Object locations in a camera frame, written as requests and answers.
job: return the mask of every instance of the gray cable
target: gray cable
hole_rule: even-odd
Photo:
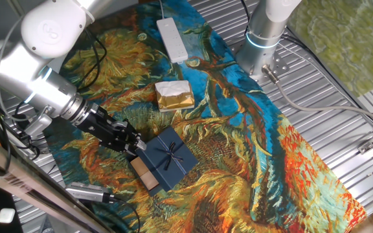
[[[329,81],[329,83],[335,88],[337,89],[337,87],[335,86],[335,84],[333,84],[333,82],[331,80],[329,80],[329,78],[323,74],[323,72],[317,68],[317,66],[315,64],[313,64],[311,61],[309,61],[308,59],[306,59],[305,57],[301,56],[300,54],[298,54],[297,52],[293,52],[292,50],[288,49],[287,47],[283,46],[281,43],[279,43],[278,45],[280,45],[283,49],[286,49],[288,52],[291,52],[292,54],[302,58],[304,61],[306,61],[307,63],[309,63],[311,66],[313,66],[324,78],[326,78],[326,80]],[[356,104],[351,101],[344,93],[340,92],[341,95],[343,95],[343,97],[345,97],[352,105],[356,106]]]
[[[283,97],[287,100],[287,102],[289,102],[289,104],[291,106],[293,106],[296,109],[302,110],[302,111],[329,111],[329,110],[343,109],[343,110],[355,111],[357,113],[362,113],[362,114],[365,114],[366,116],[368,116],[370,118],[373,118],[373,113],[370,113],[368,111],[365,111],[365,110],[357,108],[357,107],[350,107],[350,106],[302,107],[302,106],[299,106],[295,102],[290,100],[290,98],[284,92],[283,87],[280,85],[280,82],[277,82],[276,86],[277,86],[278,90],[282,93]]]
[[[0,66],[1,66],[1,61],[3,59],[3,55],[4,55],[4,50],[5,50],[5,46],[6,44],[8,43],[8,40],[10,39],[10,36],[12,34],[12,32],[14,31],[14,29],[17,27],[18,23],[21,22],[21,20],[23,19],[23,17],[20,17],[16,23],[14,23],[14,26],[12,26],[12,28],[10,29],[10,31],[8,32],[8,34],[6,35],[5,37],[5,40],[4,40],[4,43],[3,43],[3,46],[1,47],[1,51],[0,51]],[[30,116],[30,117],[27,117],[25,119],[18,119],[16,117],[13,117],[12,115],[10,115],[8,113],[8,111],[6,110],[5,108],[5,105],[4,105],[4,102],[3,102],[3,97],[1,96],[1,89],[0,89],[0,105],[1,105],[1,109],[4,111],[5,113],[5,116],[7,116],[8,118],[11,118],[12,120],[15,120],[17,122],[21,122],[21,121],[26,121],[26,120],[29,120],[31,119],[32,117],[34,116]]]
[[[159,4],[161,5],[162,19],[164,19],[165,17],[163,16],[163,5],[161,0],[159,0]]]

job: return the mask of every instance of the white cable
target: white cable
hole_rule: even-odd
[[[159,0],[159,4],[161,5],[162,19],[164,19],[165,17],[163,16],[163,6],[162,6],[162,1],[161,0]]]
[[[336,110],[336,109],[344,109],[344,110],[351,110],[351,111],[355,111],[358,113],[362,113],[362,114],[365,114],[366,116],[369,116],[370,118],[373,118],[373,113],[370,113],[368,111],[365,111],[357,107],[350,107],[350,106],[302,107],[290,100],[290,98],[284,92],[283,87],[280,85],[280,82],[277,82],[276,86],[278,90],[282,93],[283,97],[289,102],[291,106],[302,111],[329,111],[329,110]]]
[[[297,54],[296,52],[293,52],[292,50],[286,48],[285,46],[280,45],[283,49],[286,49],[287,51],[291,52],[292,54],[302,58],[306,62],[308,62],[310,65],[312,65],[315,69],[317,69],[324,77],[326,77],[321,70],[319,70],[312,62],[301,56],[300,54]],[[358,113],[365,114],[366,116],[373,118],[373,113],[370,113],[366,110],[360,109],[358,107],[350,107],[350,106],[329,106],[329,107],[302,107],[297,105],[296,103],[292,102],[290,98],[287,96],[287,94],[284,92],[282,86],[277,82],[276,86],[278,90],[282,93],[283,97],[289,102],[290,105],[292,105],[294,108],[297,108],[302,111],[329,111],[329,110],[334,110],[334,109],[344,109],[344,110],[350,110],[350,111],[355,111]]]
[[[5,50],[5,45],[6,43],[8,43],[8,40],[10,39],[10,36],[12,34],[12,32],[14,31],[14,29],[17,27],[18,23],[21,22],[21,20],[23,19],[23,17],[20,17],[16,23],[14,23],[14,26],[12,26],[12,28],[10,29],[10,31],[8,32],[8,34],[6,35],[5,37],[5,40],[4,40],[4,43],[3,43],[3,46],[1,47],[1,51],[0,51],[0,66],[1,66],[1,61],[3,59],[3,55],[4,55],[4,50]],[[0,105],[1,105],[1,109],[4,111],[5,113],[5,116],[7,116],[8,118],[11,118],[12,120],[15,120],[17,122],[22,122],[22,121],[26,121],[26,120],[29,120],[31,119],[32,117],[34,116],[30,116],[30,117],[27,117],[25,119],[18,119],[18,118],[15,118],[13,117],[12,115],[10,115],[8,113],[8,111],[6,110],[5,106],[4,106],[4,102],[3,102],[3,97],[1,96],[1,89],[0,89]]]

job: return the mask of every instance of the green blanket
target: green blanket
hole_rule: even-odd
[[[373,90],[373,0],[302,0],[289,24],[356,96]]]

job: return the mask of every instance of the colorful fabric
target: colorful fabric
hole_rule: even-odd
[[[356,96],[373,90],[373,0],[303,0],[289,24]]]
[[[150,197],[125,155],[59,119],[46,131],[66,184],[110,188],[137,209],[142,232],[348,232],[364,208],[243,73],[224,41],[186,1],[166,1],[189,54],[171,64],[155,22],[158,3],[98,20],[90,29],[107,47],[99,79],[83,95],[147,142],[172,126],[198,164],[169,192]],[[97,45],[99,56],[104,52]],[[95,64],[82,36],[61,74],[77,83]],[[96,74],[90,74],[84,84]],[[160,113],[154,83],[188,80],[195,109]],[[95,211],[122,231],[136,229],[130,208],[98,204]]]

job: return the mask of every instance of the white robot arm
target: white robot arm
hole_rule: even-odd
[[[141,135],[128,123],[111,118],[105,109],[89,104],[76,87],[47,64],[67,54],[84,28],[112,0],[48,0],[29,12],[21,25],[22,40],[7,43],[0,61],[0,86],[40,113],[25,132],[36,135],[51,119],[62,117],[100,144],[135,154],[146,149]],[[0,41],[0,53],[3,42]]]
[[[258,80],[264,65],[273,66],[273,55],[284,32],[289,16],[302,0],[260,0],[245,34],[245,41],[237,52],[238,65]]]

